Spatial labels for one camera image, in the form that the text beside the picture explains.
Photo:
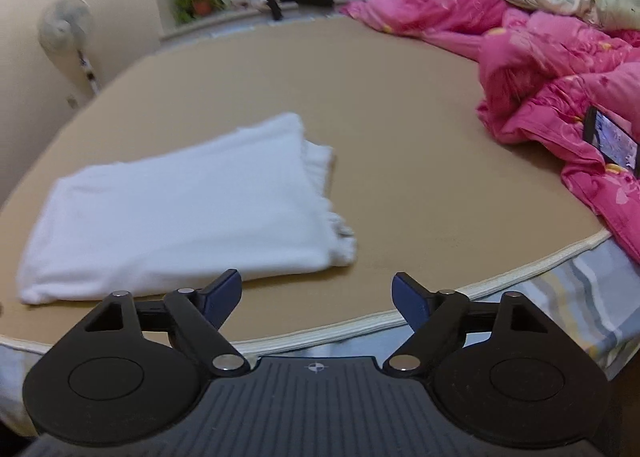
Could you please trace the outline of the potted green plant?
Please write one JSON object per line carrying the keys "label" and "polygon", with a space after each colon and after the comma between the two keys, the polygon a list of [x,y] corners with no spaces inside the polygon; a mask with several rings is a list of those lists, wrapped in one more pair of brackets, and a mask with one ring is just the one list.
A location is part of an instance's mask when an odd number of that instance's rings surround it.
{"label": "potted green plant", "polygon": [[190,24],[224,10],[228,0],[175,0],[174,17],[177,24]]}

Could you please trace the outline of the white standing fan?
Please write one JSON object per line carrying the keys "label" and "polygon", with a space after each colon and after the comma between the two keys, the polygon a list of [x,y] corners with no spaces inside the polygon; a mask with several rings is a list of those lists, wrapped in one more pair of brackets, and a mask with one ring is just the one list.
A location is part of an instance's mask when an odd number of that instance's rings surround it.
{"label": "white standing fan", "polygon": [[85,0],[56,0],[38,20],[38,41],[47,52],[55,55],[73,54],[94,95],[101,84],[86,54],[86,45],[93,28],[93,16]]}

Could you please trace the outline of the pink floral quilt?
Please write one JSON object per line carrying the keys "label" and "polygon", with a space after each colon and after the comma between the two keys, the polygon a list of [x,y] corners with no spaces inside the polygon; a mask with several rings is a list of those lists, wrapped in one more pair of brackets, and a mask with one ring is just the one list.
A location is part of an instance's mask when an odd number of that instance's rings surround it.
{"label": "pink floral quilt", "polygon": [[639,35],[505,0],[360,0],[344,15],[391,35],[472,59],[484,98],[477,116],[500,144],[536,142],[563,163],[566,188],[639,256],[639,181],[582,137],[594,106],[639,136]]}

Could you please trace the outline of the white t-shirt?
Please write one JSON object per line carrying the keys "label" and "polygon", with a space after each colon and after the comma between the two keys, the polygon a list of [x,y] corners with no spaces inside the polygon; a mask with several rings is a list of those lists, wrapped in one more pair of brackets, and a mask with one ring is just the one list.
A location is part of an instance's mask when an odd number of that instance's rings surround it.
{"label": "white t-shirt", "polygon": [[29,305],[162,295],[212,281],[355,262],[354,232],[326,197],[330,147],[282,113],[209,142],[58,180],[17,269]]}

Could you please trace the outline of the black smartphone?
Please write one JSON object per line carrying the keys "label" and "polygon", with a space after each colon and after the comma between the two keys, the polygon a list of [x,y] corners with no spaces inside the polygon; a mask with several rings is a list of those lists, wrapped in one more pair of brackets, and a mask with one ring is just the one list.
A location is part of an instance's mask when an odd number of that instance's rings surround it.
{"label": "black smartphone", "polygon": [[606,161],[639,177],[639,143],[597,107],[587,109],[582,138]]}

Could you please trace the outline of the tan mattress pad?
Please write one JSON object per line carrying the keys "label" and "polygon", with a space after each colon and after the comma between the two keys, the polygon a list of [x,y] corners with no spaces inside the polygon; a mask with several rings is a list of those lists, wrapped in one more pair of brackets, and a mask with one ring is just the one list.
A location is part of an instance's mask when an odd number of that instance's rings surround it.
{"label": "tan mattress pad", "polygon": [[400,323],[390,281],[473,298],[536,276],[608,238],[538,146],[486,133],[473,61],[344,17],[259,26],[144,58],[63,128],[1,212],[1,340],[36,353],[89,312],[26,307],[14,281],[52,184],[89,164],[134,161],[283,111],[331,146],[334,208],[354,230],[344,269],[251,281],[224,336],[257,354]]}

